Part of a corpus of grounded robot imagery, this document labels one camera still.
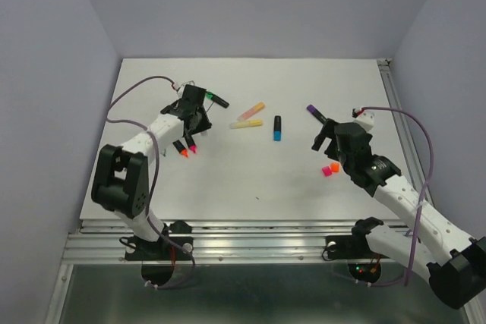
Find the green cap black highlighter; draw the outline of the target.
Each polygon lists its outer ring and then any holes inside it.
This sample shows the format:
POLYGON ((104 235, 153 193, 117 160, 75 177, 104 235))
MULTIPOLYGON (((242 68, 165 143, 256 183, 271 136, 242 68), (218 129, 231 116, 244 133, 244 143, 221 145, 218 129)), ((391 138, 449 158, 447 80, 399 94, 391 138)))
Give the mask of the green cap black highlighter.
POLYGON ((229 107, 229 103, 215 93, 206 91, 206 97, 217 105, 223 107, 224 109, 227 109, 229 107))

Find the pink black highlighter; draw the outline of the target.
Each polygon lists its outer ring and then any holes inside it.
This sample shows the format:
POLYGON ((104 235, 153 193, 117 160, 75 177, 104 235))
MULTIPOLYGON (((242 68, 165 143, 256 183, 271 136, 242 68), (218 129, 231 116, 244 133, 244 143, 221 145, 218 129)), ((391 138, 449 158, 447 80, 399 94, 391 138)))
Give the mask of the pink black highlighter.
POLYGON ((192 153, 196 154, 197 153, 197 145, 194 141, 194 138, 191 135, 185 136, 185 142, 192 153))

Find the pink highlighter cap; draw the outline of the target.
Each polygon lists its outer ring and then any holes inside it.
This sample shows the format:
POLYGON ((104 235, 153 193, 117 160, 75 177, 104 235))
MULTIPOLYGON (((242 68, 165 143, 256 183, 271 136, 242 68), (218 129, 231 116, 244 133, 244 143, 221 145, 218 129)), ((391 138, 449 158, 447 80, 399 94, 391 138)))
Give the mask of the pink highlighter cap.
POLYGON ((332 171, 331 171, 329 166, 323 167, 322 172, 323 172, 323 175, 326 176, 326 177, 329 177, 332 174, 332 171))

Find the orange black highlighter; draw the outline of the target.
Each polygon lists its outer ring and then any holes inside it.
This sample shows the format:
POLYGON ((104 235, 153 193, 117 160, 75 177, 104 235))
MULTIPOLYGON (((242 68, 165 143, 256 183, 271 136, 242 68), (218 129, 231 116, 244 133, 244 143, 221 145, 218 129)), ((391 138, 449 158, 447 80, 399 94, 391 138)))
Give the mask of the orange black highlighter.
POLYGON ((175 147, 179 155, 184 156, 185 158, 188 157, 188 151, 180 140, 176 140, 172 145, 175 147))

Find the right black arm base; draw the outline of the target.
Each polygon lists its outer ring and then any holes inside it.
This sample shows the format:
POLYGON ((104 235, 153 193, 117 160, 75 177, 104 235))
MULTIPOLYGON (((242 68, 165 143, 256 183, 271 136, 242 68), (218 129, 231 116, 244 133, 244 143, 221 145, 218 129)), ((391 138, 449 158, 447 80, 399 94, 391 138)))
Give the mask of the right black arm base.
POLYGON ((366 260, 365 263, 349 263, 348 271, 358 282, 375 284, 381 275, 381 255, 371 250, 366 237, 371 230, 383 225, 374 217, 358 220, 348 235, 330 235, 321 252, 322 260, 366 260))

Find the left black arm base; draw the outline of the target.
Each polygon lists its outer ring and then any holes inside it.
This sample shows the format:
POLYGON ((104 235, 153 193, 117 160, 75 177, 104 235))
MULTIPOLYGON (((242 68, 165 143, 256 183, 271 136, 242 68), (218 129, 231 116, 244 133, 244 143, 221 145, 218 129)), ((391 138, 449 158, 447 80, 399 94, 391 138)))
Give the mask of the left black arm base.
MULTIPOLYGON (((162 233, 177 245, 194 243, 191 236, 193 228, 182 220, 165 225, 162 233)), ((178 248, 166 243, 162 238, 156 242, 144 241, 135 236, 121 237, 118 241, 125 246, 125 260, 127 261, 189 261, 190 257, 178 248)))

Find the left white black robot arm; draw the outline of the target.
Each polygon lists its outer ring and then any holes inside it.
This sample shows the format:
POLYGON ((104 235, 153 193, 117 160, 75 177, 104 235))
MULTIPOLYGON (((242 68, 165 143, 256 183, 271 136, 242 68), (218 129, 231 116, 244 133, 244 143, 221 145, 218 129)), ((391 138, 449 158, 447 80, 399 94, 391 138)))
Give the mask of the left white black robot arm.
POLYGON ((150 208, 149 167, 160 163, 160 153, 174 142, 207 131, 212 124, 204 108, 206 90, 186 85, 179 99, 124 143, 106 144, 99 151, 91 200, 121 218, 143 241, 143 250, 159 259, 168 253, 165 225, 150 208))

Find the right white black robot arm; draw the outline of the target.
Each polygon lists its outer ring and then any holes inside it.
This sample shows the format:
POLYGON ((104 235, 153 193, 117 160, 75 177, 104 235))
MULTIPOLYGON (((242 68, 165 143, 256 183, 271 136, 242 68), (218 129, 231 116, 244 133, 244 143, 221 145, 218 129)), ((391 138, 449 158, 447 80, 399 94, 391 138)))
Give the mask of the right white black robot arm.
POLYGON ((358 220, 347 235, 329 236, 328 260, 392 259, 424 279, 436 297, 460 309, 485 290, 485 239, 477 239, 439 213, 388 158, 371 151, 370 125, 327 119, 314 139, 325 140, 327 157, 341 164, 351 181, 411 229, 400 234, 375 217, 358 220))

